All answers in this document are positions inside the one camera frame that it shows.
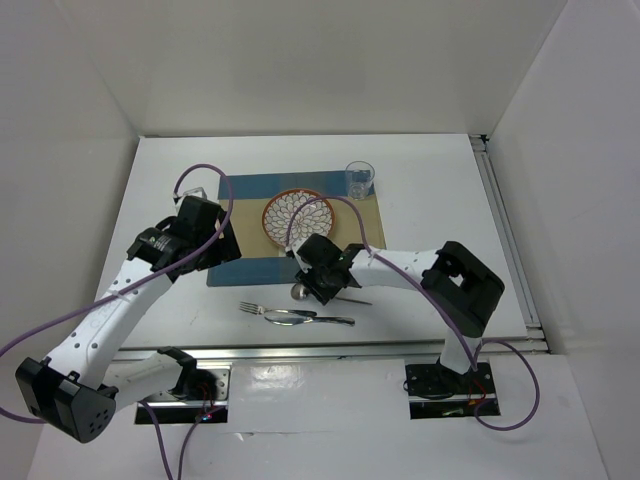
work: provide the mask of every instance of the silverware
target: silverware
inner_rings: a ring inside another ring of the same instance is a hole
[[[262,305],[257,305],[255,303],[249,302],[240,302],[240,310],[246,313],[251,313],[252,315],[264,315],[271,312],[292,314],[301,317],[315,317],[316,315],[318,315],[318,312],[313,312],[311,310],[281,310],[277,308],[266,308]]]
[[[296,283],[291,287],[291,298],[294,300],[304,300],[309,295],[309,289],[301,283]],[[334,297],[336,300],[342,300],[343,302],[359,303],[361,305],[373,305],[372,303],[365,302],[363,300],[354,300],[353,298]]]
[[[348,317],[303,317],[300,315],[265,315],[264,319],[275,325],[281,325],[285,327],[291,327],[295,325],[302,325],[304,323],[335,323],[337,325],[344,325],[347,327],[353,327],[356,321],[353,318]]]

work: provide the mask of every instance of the clear glass cup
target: clear glass cup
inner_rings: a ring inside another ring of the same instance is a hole
[[[367,162],[351,162],[345,169],[347,192],[354,200],[362,200],[369,195],[375,169]]]

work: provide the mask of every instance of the utensil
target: utensil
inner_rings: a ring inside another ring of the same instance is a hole
[[[291,298],[294,300],[304,300],[309,295],[309,289],[301,283],[296,283],[291,287]],[[373,305],[372,303],[365,302],[364,300],[355,300],[353,298],[334,297],[336,300],[342,300],[343,302],[359,303],[361,305]]]
[[[369,195],[376,170],[367,162],[351,162],[345,169],[347,192],[354,200],[362,200]]]
[[[356,324],[353,318],[348,317],[304,317],[300,315],[267,314],[264,319],[274,325],[284,327],[302,325],[304,323],[335,323],[346,327],[353,327]]]
[[[282,313],[285,315],[297,315],[301,317],[315,317],[318,312],[311,310],[282,310],[277,308],[266,308],[255,303],[240,302],[240,310],[252,315],[265,315],[267,313]]]
[[[262,229],[264,233],[281,247],[287,243],[287,229],[293,212],[304,202],[320,197],[318,192],[306,188],[296,188],[279,193],[267,203],[262,212]],[[325,237],[329,235],[336,223],[333,207],[326,200],[318,200],[304,207],[296,215],[291,227],[293,243],[297,238],[306,238],[312,233]]]

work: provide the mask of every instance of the plate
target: plate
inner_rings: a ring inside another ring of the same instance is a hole
[[[286,246],[287,228],[296,209],[307,200],[320,197],[318,192],[306,188],[294,188],[279,193],[267,203],[262,212],[262,228],[272,242]],[[326,200],[318,200],[304,207],[293,220],[291,242],[312,233],[327,236],[336,223],[333,207]]]

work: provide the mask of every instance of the wall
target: wall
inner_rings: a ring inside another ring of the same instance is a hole
[[[0,344],[92,300],[136,144],[53,2],[0,2]],[[3,406],[18,361],[70,328],[2,359]],[[40,427],[0,432],[2,477],[25,478]]]
[[[143,134],[489,133],[566,0],[59,0]]]
[[[640,11],[570,0],[489,151],[545,330],[613,480],[640,444]]]

